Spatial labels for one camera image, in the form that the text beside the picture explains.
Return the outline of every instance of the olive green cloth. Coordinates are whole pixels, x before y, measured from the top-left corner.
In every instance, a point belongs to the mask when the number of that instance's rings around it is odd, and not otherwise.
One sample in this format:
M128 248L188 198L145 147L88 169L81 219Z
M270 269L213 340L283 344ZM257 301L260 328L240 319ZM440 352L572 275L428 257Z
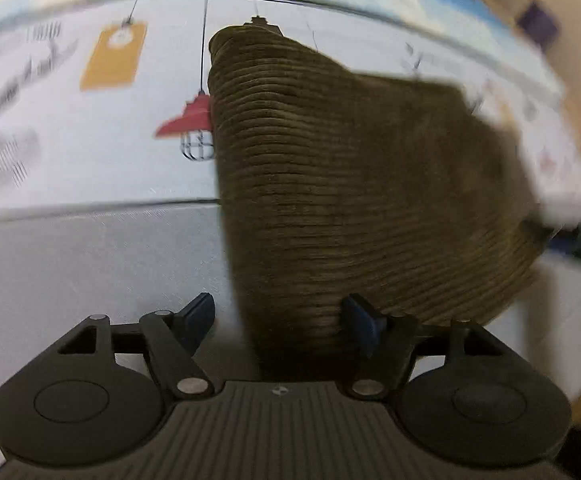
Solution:
M335 374L348 293L485 323L526 285L542 245L520 227L519 175L459 89L357 75L253 25L210 54L228 259L265 376Z

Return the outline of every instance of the metal screw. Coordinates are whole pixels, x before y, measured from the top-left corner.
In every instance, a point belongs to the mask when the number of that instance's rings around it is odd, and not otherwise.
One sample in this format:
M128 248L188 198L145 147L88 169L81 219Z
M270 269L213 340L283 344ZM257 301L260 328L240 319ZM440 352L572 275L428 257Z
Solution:
M364 397L379 395L384 391L384 385L374 379L360 379L352 383L352 391Z
M208 381L199 377L186 377L177 383L177 389L187 395L199 395L208 390Z
M278 397L283 397L284 395L286 395L290 390L284 386L283 384L278 384L277 386L275 386L270 393L273 395L276 395Z

